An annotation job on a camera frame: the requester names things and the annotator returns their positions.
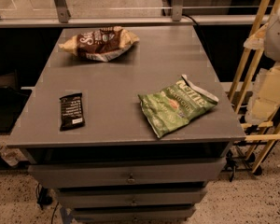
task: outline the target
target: black candy bar wrapper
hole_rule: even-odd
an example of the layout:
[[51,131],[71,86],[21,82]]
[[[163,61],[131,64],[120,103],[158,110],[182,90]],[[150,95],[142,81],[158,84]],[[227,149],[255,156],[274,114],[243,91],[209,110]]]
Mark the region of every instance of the black candy bar wrapper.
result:
[[82,108],[82,93],[60,98],[62,125],[60,131],[72,130],[85,125]]

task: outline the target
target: brown chip bag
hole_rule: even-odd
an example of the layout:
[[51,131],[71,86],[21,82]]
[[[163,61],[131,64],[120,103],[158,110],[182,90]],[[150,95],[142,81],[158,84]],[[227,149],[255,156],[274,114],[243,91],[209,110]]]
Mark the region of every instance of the brown chip bag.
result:
[[108,62],[127,51],[139,37],[120,26],[74,35],[59,47],[78,57]]

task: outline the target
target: table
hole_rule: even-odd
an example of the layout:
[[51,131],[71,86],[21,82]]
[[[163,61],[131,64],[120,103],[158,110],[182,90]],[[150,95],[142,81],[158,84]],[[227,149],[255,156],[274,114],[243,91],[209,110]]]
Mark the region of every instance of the table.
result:
[[[127,27],[140,42],[109,63],[61,51],[64,29],[9,138],[78,221],[184,219],[245,139],[195,30],[189,25]],[[209,113],[158,139],[137,94],[176,83],[181,74],[219,98]],[[60,132],[59,98],[82,92],[86,124]]]

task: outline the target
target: drawer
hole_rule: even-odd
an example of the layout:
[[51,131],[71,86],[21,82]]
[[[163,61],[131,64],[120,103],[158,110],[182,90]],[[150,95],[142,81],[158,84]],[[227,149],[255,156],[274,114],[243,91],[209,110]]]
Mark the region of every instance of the drawer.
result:
[[138,221],[138,220],[186,220],[195,212],[194,206],[165,206],[128,209],[74,210],[79,222]]
[[206,189],[187,188],[187,185],[158,185],[115,187],[114,189],[88,189],[81,191],[58,191],[58,201],[62,206],[75,208],[129,207],[145,205],[194,204],[199,203]]
[[29,173],[48,189],[186,183],[214,180],[225,158],[32,165]]

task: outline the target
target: drawer handle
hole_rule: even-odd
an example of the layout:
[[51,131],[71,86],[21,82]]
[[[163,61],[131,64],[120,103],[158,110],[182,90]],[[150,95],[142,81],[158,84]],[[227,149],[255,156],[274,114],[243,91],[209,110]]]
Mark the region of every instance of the drawer handle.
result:
[[130,174],[129,178],[127,179],[127,183],[128,184],[134,184],[135,183],[135,180],[133,178],[133,174]]
[[132,200],[131,206],[137,206],[137,205],[138,205],[137,202],[135,200]]

